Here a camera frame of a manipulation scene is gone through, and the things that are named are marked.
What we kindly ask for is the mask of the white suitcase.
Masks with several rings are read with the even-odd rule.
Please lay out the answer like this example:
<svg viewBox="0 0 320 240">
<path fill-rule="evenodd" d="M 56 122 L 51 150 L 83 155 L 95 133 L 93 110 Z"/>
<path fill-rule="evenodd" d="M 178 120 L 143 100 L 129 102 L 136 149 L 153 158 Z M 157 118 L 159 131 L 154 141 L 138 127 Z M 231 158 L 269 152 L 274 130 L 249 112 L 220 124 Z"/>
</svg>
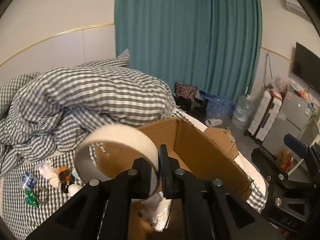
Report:
<svg viewBox="0 0 320 240">
<path fill-rule="evenodd" d="M 273 88 L 264 91 L 259 107 L 250 123 L 248 132 L 260 142 L 263 142 L 270 131 L 282 105 L 282 97 Z"/>
</svg>

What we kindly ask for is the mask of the white air conditioner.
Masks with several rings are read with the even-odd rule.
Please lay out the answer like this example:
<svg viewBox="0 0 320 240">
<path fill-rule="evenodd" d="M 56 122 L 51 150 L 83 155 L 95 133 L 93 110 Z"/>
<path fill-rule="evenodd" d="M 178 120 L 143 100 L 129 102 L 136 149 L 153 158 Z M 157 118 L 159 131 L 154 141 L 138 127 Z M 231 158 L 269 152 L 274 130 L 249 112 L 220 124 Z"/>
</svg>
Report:
<svg viewBox="0 0 320 240">
<path fill-rule="evenodd" d="M 310 18 L 297 0 L 285 0 L 285 4 L 288 11 L 291 11 L 310 22 Z"/>
</svg>

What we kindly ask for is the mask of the white small bottle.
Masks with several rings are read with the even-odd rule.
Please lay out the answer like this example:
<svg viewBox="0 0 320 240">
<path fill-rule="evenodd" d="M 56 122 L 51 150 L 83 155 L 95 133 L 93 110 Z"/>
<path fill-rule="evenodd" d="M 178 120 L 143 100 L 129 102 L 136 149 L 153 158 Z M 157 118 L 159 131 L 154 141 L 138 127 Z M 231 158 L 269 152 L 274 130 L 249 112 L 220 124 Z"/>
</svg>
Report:
<svg viewBox="0 0 320 240">
<path fill-rule="evenodd" d="M 76 193 L 78 193 L 83 188 L 82 185 L 78 184 L 72 184 L 68 187 L 68 194 L 70 197 L 74 196 Z"/>
</svg>

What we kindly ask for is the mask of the dark floral bag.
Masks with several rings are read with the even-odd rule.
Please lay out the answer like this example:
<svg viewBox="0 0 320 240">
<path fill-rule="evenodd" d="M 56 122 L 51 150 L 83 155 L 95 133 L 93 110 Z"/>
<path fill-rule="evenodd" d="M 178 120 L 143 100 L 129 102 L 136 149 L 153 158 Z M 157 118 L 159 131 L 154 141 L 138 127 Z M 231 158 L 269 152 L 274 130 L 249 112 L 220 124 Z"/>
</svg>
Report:
<svg viewBox="0 0 320 240">
<path fill-rule="evenodd" d="M 193 102 L 195 100 L 195 93 L 197 92 L 197 86 L 188 85 L 185 83 L 175 83 L 175 96 L 177 98 L 182 97 L 186 100 Z"/>
</svg>

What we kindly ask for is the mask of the white slipper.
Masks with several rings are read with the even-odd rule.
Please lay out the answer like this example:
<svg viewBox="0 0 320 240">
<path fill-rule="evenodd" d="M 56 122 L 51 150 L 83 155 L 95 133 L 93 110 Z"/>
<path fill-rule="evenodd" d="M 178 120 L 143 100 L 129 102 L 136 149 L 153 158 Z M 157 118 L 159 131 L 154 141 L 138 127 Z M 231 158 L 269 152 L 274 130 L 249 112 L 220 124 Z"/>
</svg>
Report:
<svg viewBox="0 0 320 240">
<path fill-rule="evenodd" d="M 211 118 L 211 119 L 207 119 L 204 124 L 207 126 L 207 127 L 216 127 L 216 126 L 219 126 L 221 124 L 223 124 L 223 121 L 221 119 L 214 119 L 214 118 Z"/>
</svg>

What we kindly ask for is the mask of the black wall television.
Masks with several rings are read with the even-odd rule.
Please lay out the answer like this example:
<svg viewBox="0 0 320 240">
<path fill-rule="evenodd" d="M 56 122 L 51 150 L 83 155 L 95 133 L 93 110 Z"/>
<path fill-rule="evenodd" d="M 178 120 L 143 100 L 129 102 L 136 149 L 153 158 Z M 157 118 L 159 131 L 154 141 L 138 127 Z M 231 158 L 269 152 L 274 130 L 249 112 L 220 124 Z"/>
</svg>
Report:
<svg viewBox="0 0 320 240">
<path fill-rule="evenodd" d="M 292 72 L 317 93 L 320 92 L 320 58 L 300 43 L 296 43 Z"/>
</svg>

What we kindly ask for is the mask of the large clear water bottle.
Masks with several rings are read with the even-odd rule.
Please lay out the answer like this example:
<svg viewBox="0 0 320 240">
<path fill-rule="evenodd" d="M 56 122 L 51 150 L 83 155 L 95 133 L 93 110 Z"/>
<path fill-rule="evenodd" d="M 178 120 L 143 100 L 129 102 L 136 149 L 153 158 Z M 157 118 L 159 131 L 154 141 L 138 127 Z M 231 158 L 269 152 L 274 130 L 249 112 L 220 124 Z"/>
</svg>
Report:
<svg viewBox="0 0 320 240">
<path fill-rule="evenodd" d="M 252 108 L 253 101 L 251 96 L 248 94 L 240 95 L 232 115 L 232 124 L 239 129 L 246 129 Z"/>
</svg>

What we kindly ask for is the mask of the teal curtain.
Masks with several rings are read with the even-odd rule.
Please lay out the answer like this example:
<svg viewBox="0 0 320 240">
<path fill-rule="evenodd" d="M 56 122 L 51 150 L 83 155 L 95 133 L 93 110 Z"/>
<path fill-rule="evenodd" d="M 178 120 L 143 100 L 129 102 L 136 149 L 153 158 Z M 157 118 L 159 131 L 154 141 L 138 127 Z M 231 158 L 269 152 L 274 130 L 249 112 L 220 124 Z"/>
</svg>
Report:
<svg viewBox="0 0 320 240">
<path fill-rule="evenodd" d="M 133 69 L 231 101 L 252 90 L 260 0 L 115 0 L 114 22 Z"/>
</svg>

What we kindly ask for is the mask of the blue floral tissue pack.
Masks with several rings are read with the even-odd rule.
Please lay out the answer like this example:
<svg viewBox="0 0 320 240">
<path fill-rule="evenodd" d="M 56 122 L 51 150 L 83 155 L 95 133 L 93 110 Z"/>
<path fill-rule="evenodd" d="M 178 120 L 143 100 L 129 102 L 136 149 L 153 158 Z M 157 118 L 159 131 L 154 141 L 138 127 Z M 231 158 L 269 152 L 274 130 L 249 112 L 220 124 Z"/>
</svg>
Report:
<svg viewBox="0 0 320 240">
<path fill-rule="evenodd" d="M 26 171 L 20 179 L 20 187 L 22 189 L 33 190 L 36 183 L 37 178 L 29 171 Z"/>
</svg>

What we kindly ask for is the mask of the grey checkered bed sheet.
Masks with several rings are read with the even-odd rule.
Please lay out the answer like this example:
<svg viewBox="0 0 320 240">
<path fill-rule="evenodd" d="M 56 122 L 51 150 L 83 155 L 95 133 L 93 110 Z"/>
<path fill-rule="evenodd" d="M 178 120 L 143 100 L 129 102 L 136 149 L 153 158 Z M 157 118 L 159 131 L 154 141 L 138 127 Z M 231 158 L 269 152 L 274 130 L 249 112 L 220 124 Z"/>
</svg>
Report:
<svg viewBox="0 0 320 240">
<path fill-rule="evenodd" d="M 181 168 L 201 179 L 219 178 L 255 210 L 263 209 L 267 198 L 265 181 L 238 151 L 228 129 L 208 128 L 191 116 L 176 112 L 170 119 L 139 130 L 157 147 L 165 144 L 169 156 L 177 159 Z M 17 239 L 26 239 L 70 199 L 59 188 L 57 178 L 44 178 L 40 169 L 73 168 L 74 156 L 75 151 L 52 155 L 23 164 L 5 176 L 2 217 Z"/>
</svg>

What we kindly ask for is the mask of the orange mandarin fruit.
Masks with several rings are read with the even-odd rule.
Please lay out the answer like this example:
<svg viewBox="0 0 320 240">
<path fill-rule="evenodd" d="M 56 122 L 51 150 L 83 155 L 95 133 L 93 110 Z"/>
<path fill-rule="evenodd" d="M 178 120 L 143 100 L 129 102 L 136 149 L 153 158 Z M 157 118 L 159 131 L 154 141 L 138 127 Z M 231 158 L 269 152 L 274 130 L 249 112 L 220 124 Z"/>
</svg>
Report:
<svg viewBox="0 0 320 240">
<path fill-rule="evenodd" d="M 68 167 L 61 166 L 57 171 L 57 175 L 60 180 L 70 180 L 71 171 Z"/>
</svg>

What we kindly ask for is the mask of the brown cardboard box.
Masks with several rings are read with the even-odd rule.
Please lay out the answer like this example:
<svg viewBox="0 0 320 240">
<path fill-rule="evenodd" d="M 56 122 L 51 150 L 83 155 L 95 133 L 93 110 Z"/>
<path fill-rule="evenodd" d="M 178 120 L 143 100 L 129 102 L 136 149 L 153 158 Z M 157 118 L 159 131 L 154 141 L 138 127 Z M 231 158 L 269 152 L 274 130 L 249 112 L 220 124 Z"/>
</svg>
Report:
<svg viewBox="0 0 320 240">
<path fill-rule="evenodd" d="M 165 144 L 168 155 L 177 159 L 181 168 L 197 178 L 219 178 L 243 200 L 247 200 L 251 194 L 249 179 L 234 162 L 238 152 L 227 155 L 223 150 L 232 144 L 222 130 L 211 128 L 205 132 L 181 118 L 170 118 L 142 126 L 139 131 L 146 134 L 156 147 Z M 99 170 L 110 178 L 131 168 L 133 161 L 143 156 L 141 152 L 120 142 L 105 142 L 95 150 Z M 137 212 L 140 208 L 140 203 L 131 205 L 129 239 L 183 239 L 179 201 L 173 202 L 174 213 L 166 232 L 156 232 L 146 220 L 139 218 Z"/>
</svg>

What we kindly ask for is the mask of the white tape roll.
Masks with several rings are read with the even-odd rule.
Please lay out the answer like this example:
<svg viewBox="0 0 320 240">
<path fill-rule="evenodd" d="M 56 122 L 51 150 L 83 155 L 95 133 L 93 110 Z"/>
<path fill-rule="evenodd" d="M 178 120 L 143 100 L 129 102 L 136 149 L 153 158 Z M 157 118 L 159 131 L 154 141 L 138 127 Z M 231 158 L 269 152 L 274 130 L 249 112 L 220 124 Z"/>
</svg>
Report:
<svg viewBox="0 0 320 240">
<path fill-rule="evenodd" d="M 143 158 L 152 167 L 151 197 L 159 191 L 158 150 L 140 130 L 121 124 L 103 126 L 93 131 L 76 148 L 74 166 L 84 183 L 92 179 L 108 181 L 132 168 L 135 159 Z"/>
</svg>

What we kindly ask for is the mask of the crumpled white plastic bag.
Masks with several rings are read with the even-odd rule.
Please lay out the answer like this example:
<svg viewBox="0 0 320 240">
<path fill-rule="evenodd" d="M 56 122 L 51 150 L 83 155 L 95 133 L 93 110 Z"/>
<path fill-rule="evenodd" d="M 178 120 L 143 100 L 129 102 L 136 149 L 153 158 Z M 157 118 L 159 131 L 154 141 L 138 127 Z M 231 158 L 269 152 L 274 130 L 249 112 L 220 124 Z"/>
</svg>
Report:
<svg viewBox="0 0 320 240">
<path fill-rule="evenodd" d="M 143 208 L 138 212 L 140 218 L 149 222 L 153 230 L 163 232 L 170 220 L 172 200 L 165 198 L 162 191 L 156 192 L 142 201 Z"/>
</svg>

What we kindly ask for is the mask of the grey checkered duvet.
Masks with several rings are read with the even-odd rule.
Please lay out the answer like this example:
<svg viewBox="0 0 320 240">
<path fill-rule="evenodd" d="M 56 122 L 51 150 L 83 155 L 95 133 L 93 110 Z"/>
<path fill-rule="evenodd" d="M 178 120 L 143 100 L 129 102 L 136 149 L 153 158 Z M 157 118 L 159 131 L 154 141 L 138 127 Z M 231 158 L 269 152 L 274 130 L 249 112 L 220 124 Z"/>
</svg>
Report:
<svg viewBox="0 0 320 240">
<path fill-rule="evenodd" d="M 140 127 L 172 116 L 164 81 L 110 60 L 17 76 L 1 85 L 1 176 L 25 161 L 74 150 L 107 124 Z"/>
</svg>

